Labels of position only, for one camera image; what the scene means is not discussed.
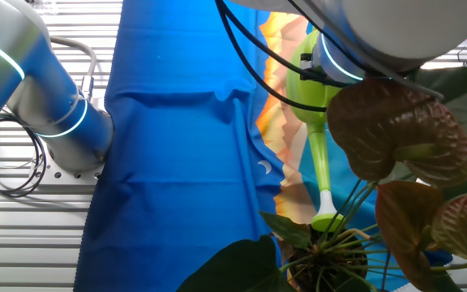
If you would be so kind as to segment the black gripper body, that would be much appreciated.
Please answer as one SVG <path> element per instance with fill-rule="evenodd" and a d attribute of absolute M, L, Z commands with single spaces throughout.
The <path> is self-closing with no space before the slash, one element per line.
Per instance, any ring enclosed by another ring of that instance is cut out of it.
<path fill-rule="evenodd" d="M 321 66 L 315 66 L 311 53 L 302 53 L 300 55 L 300 74 L 301 80 L 314 80 L 317 82 L 332 81 Z"/>

